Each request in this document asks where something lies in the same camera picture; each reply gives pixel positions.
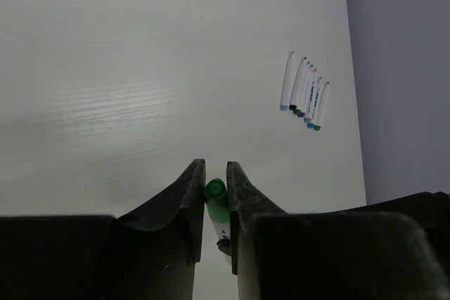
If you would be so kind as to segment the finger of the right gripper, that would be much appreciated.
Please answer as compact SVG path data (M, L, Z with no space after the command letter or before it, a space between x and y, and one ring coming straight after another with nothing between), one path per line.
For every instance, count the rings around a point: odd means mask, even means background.
M220 239L217 241L217 248L226 256L231 256L231 241L230 239Z

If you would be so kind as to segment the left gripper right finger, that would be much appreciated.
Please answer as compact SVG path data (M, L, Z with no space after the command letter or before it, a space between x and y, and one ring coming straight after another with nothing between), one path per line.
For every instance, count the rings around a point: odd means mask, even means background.
M240 299L448 299L449 195L289 214L226 169Z

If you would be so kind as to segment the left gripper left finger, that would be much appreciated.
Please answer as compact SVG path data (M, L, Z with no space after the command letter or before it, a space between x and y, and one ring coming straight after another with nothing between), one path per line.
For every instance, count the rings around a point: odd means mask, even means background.
M1 218L2 299L190 299L205 161L129 213Z

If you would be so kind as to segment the light green capped pen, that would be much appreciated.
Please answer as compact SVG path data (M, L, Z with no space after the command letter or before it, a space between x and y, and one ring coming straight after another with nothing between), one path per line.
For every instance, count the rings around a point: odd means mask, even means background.
M218 240L231 240L228 193L225 183L220 178L213 178L205 186L204 194L207 211ZM231 257L225 255L225 258L228 265L231 265Z

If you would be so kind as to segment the dark green pen body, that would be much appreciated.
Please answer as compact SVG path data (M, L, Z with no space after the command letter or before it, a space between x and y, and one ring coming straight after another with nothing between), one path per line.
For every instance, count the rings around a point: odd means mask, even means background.
M302 92L304 88L305 79L307 77L307 72L311 63L307 61L305 58L300 63L298 67L297 76L295 80L295 85L292 90L290 106L292 107L292 111L294 115L298 115L300 113L300 107L302 102Z

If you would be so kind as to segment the grey pen body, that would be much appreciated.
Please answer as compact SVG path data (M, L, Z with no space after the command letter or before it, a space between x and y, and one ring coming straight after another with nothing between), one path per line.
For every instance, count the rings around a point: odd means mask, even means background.
M314 96L314 91L316 89L316 82L317 82L317 74L316 74L316 68L312 68L310 75L309 75L309 82L307 87L307 101L305 105L305 115L304 115L304 122L309 123L311 120L311 105L312 105L312 99Z

